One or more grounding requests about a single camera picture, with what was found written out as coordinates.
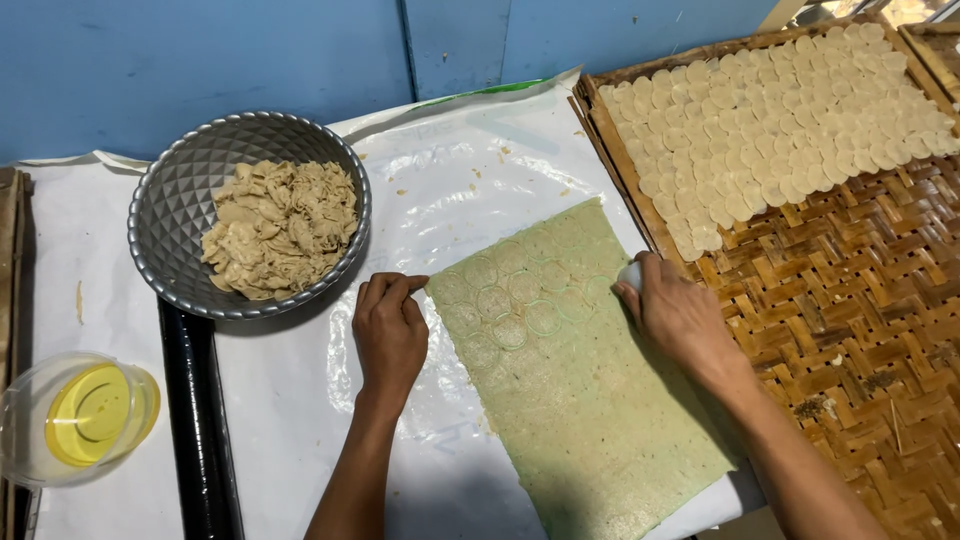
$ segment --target hand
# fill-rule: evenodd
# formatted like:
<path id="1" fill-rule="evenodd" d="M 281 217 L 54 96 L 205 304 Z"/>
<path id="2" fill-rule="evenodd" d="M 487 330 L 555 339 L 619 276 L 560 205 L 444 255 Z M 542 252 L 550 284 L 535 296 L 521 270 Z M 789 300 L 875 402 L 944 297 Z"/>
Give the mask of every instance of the hand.
<path id="1" fill-rule="evenodd" d="M 395 419 L 426 360 L 426 322 L 417 301 L 408 295 L 428 279 L 377 273 L 360 285 L 357 294 L 353 337 L 363 369 L 363 389 L 357 401 L 363 397 Z"/>
<path id="2" fill-rule="evenodd" d="M 642 291 L 618 282 L 613 292 L 634 315 L 641 333 L 707 390 L 756 384 L 750 360 L 727 332 L 720 303 L 709 289 L 680 277 L 669 260 L 636 254 Z"/>

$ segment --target yellow cooking oil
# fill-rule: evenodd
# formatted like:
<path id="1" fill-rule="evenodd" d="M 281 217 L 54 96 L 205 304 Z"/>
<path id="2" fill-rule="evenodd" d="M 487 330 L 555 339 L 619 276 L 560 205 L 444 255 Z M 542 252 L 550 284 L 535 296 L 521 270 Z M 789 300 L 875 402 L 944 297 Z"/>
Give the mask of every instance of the yellow cooking oil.
<path id="1" fill-rule="evenodd" d="M 111 459 L 136 448 L 159 413 L 159 389 L 149 374 L 144 375 L 145 383 L 131 388 L 115 364 L 104 362 L 71 379 L 47 413 L 45 438 L 50 453 L 67 465 L 87 467 L 107 455 L 121 437 Z"/>

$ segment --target green dough sheet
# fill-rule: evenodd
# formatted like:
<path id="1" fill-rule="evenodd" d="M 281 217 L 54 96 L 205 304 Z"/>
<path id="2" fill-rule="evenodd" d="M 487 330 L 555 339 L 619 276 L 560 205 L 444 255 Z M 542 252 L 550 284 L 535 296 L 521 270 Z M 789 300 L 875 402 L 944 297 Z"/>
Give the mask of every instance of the green dough sheet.
<path id="1" fill-rule="evenodd" d="M 630 261 L 591 199 L 426 286 L 554 540 L 639 538 L 734 468 L 691 384 L 611 292 Z"/>

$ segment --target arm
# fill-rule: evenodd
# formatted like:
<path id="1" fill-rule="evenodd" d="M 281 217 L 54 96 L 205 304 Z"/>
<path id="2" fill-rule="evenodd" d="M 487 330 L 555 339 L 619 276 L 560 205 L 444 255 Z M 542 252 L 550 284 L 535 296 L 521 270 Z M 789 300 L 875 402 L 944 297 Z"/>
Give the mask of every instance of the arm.
<path id="1" fill-rule="evenodd" d="M 672 263 L 642 252 L 642 291 L 613 290 L 637 327 L 712 393 L 740 427 L 767 501 L 788 538 L 885 539 L 866 506 L 783 416 L 727 332 L 712 291 L 678 276 Z"/>
<path id="2" fill-rule="evenodd" d="M 427 327 L 411 289 L 426 276 L 373 274 L 360 285 L 353 335 L 363 369 L 347 440 L 304 540 L 383 537 L 396 421 L 426 359 Z"/>

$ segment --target metal bowl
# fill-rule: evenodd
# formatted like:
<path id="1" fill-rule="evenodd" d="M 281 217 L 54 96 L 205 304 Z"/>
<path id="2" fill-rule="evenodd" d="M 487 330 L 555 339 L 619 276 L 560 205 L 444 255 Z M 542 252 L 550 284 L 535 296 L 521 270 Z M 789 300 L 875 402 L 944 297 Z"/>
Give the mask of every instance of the metal bowl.
<path id="1" fill-rule="evenodd" d="M 210 281 L 200 262 L 200 237 L 216 220 L 213 191 L 238 162 L 334 161 L 350 174 L 357 196 L 357 230 L 347 252 L 322 279 L 282 301 L 248 300 Z M 163 300 L 211 319 L 255 319 L 299 306 L 336 282 L 360 252 L 370 229 L 370 181 L 360 159 L 324 126 L 280 112 L 218 118 L 184 135 L 160 154 L 133 192 L 127 239 L 143 279 Z"/>

